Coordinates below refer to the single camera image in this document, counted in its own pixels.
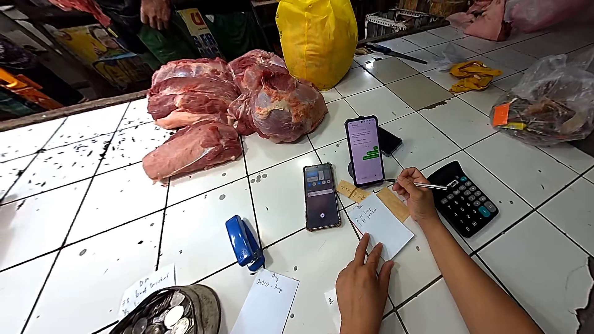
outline person's hand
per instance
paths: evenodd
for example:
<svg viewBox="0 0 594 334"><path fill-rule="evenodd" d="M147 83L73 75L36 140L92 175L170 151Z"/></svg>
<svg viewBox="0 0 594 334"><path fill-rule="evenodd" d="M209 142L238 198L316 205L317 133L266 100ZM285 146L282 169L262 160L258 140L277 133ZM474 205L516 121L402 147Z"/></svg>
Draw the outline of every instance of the person's hand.
<svg viewBox="0 0 594 334"><path fill-rule="evenodd" d="M377 334L388 298L388 283L393 261L381 266L379 277L375 271L380 261L383 245L378 242L367 263L365 250L369 234L364 234L355 251L355 259L344 268L336 279L336 298L342 323L340 333Z"/></svg>
<svg viewBox="0 0 594 334"><path fill-rule="evenodd" d="M141 0L140 20L154 29L163 30L169 27L169 0Z"/></svg>
<svg viewBox="0 0 594 334"><path fill-rule="evenodd" d="M428 220L436 219L439 221L439 216L437 216L437 211L435 211L431 189L417 187L413 182L429 183L418 169L411 167L406 168L400 173L398 182L394 183L392 190L406 198L406 205L409 207L410 216L417 223L422 225Z"/></svg>

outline black calculator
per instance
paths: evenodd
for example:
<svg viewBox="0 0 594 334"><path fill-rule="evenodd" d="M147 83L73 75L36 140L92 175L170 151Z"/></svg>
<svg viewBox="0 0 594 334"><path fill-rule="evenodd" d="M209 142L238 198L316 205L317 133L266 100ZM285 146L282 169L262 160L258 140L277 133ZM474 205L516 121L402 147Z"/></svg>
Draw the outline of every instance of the black calculator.
<svg viewBox="0 0 594 334"><path fill-rule="evenodd" d="M448 163L427 179L431 184L447 184L447 191L433 191L435 207L465 238L472 237L499 213L489 197L466 176L458 161Z"/></svg>

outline orange label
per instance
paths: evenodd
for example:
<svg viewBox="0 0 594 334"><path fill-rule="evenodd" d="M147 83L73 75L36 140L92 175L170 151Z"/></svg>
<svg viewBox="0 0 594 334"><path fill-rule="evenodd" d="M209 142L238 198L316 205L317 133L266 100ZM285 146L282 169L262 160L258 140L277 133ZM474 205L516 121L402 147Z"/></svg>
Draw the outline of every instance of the orange label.
<svg viewBox="0 0 594 334"><path fill-rule="evenodd" d="M510 112L510 104L495 107L495 114L493 114L493 126L507 124L507 115Z"/></svg>

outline silver pen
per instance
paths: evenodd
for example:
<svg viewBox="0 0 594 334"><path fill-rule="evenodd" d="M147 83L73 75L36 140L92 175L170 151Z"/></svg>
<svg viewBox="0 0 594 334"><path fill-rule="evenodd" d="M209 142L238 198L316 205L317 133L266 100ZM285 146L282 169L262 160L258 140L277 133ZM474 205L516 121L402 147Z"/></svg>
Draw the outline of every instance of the silver pen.
<svg viewBox="0 0 594 334"><path fill-rule="evenodd" d="M394 183L397 183L398 182L397 179L384 179L384 181L394 182ZM439 190L447 190L447 186L445 186L445 185L428 184L428 183L421 183L421 182L413 182L413 183L417 187L439 189Z"/></svg>

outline black smartphone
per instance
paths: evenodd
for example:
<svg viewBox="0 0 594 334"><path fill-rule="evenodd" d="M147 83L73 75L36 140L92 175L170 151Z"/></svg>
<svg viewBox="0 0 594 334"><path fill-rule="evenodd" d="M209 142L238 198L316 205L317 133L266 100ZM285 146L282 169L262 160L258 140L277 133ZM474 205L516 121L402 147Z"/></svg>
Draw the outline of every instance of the black smartphone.
<svg viewBox="0 0 594 334"><path fill-rule="evenodd" d="M303 167L305 228L308 231L340 226L332 164Z"/></svg>
<svg viewBox="0 0 594 334"><path fill-rule="evenodd" d="M402 145L402 139L394 136L388 130L377 127L377 136L380 139L380 148L385 155L390 155Z"/></svg>
<svg viewBox="0 0 594 334"><path fill-rule="evenodd" d="M355 186L383 182L384 162L380 154L377 117L347 119L345 129Z"/></svg>

